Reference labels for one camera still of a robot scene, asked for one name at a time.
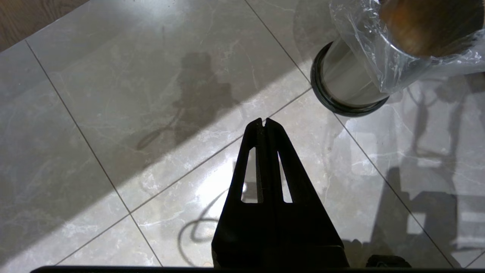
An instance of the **black rubber base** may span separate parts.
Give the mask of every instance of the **black rubber base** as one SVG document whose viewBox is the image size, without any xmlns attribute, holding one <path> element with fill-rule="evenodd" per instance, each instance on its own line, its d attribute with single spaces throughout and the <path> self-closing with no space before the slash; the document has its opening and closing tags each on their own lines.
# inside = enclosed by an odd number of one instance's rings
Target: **black rubber base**
<svg viewBox="0 0 485 273">
<path fill-rule="evenodd" d="M 374 104 L 359 108 L 349 107 L 347 105 L 341 104 L 340 102 L 333 99 L 332 96 L 328 93 L 321 77 L 321 63 L 323 62 L 323 59 L 325 58 L 325 55 L 327 54 L 331 45 L 332 43 L 329 43 L 322 50 L 320 50 L 317 57 L 315 57 L 315 60 L 313 61 L 313 65 L 311 67 L 311 86 L 313 88 L 313 91 L 317 95 L 318 100 L 330 111 L 346 117 L 362 117 L 381 108 L 387 102 L 388 98 L 385 98 Z"/>
</svg>

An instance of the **black rubber ring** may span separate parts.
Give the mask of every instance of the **black rubber ring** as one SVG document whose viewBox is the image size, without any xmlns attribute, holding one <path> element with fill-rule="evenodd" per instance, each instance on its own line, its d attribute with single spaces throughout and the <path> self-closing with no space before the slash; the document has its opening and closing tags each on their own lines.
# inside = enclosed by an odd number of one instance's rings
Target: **black rubber ring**
<svg viewBox="0 0 485 273">
<path fill-rule="evenodd" d="M 381 108 L 388 101 L 389 97 L 374 104 L 359 108 L 349 107 L 341 104 L 330 96 L 325 88 L 325 85 L 323 84 L 323 79 L 321 77 L 321 70 L 323 67 L 321 64 L 323 64 L 323 59 L 325 58 L 325 55 L 330 49 L 332 43 L 333 42 L 329 43 L 322 50 L 320 50 L 317 57 L 315 57 L 315 60 L 313 61 L 313 65 L 311 66 L 311 87 L 313 88 L 315 95 L 317 95 L 318 100 L 330 111 L 346 117 L 362 117 Z"/>
</svg>

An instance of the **transparent plastic wrap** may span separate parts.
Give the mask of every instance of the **transparent plastic wrap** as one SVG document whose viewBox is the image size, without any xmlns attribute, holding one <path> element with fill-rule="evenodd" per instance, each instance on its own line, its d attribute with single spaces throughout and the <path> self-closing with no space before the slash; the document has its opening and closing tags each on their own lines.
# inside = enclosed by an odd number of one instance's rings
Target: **transparent plastic wrap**
<svg viewBox="0 0 485 273">
<path fill-rule="evenodd" d="M 436 54 L 432 55 L 431 51 L 429 55 L 416 56 L 408 53 L 414 48 L 408 47 L 410 49 L 406 52 L 402 44 L 396 43 L 396 33 L 381 20 L 381 8 L 393 0 L 388 1 L 332 0 L 330 2 L 330 14 L 341 38 L 365 67 L 380 92 L 392 94 L 430 74 L 453 76 L 485 71 L 483 2 L 480 2 L 482 5 L 480 9 L 474 9 L 478 13 L 476 17 L 482 18 L 476 31 L 465 33 L 463 37 L 453 41 L 446 39 L 438 41 L 444 44 L 438 47 L 435 45 L 435 49 L 439 48 L 435 51 Z M 458 24 L 463 24 L 463 21 L 457 21 L 455 24 L 457 24 L 456 29 L 463 32 L 460 29 L 463 27 L 458 27 Z M 410 35 L 409 32 L 404 34 L 406 39 Z"/>
</svg>

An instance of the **plastic bag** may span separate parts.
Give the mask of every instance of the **plastic bag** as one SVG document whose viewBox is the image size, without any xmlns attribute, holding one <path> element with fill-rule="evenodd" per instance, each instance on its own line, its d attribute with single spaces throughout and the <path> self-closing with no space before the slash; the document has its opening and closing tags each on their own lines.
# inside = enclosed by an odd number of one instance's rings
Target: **plastic bag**
<svg viewBox="0 0 485 273">
<path fill-rule="evenodd" d="M 379 0 L 330 2 L 330 14 L 341 38 L 381 92 L 392 94 L 401 91 L 429 75 L 453 76 L 485 71 L 483 29 L 463 39 L 464 43 L 471 43 L 460 53 L 444 57 L 416 57 L 391 42 L 390 31 L 380 19 L 380 9 Z M 454 46 L 459 43 L 461 41 L 455 41 Z"/>
</svg>

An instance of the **wooden floor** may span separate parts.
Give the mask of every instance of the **wooden floor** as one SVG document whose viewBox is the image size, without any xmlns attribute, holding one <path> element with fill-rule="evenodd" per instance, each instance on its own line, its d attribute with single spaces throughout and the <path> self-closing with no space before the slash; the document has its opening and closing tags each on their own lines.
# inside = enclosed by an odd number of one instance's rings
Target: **wooden floor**
<svg viewBox="0 0 485 273">
<path fill-rule="evenodd" d="M 0 0 L 0 52 L 88 0 Z"/>
</svg>

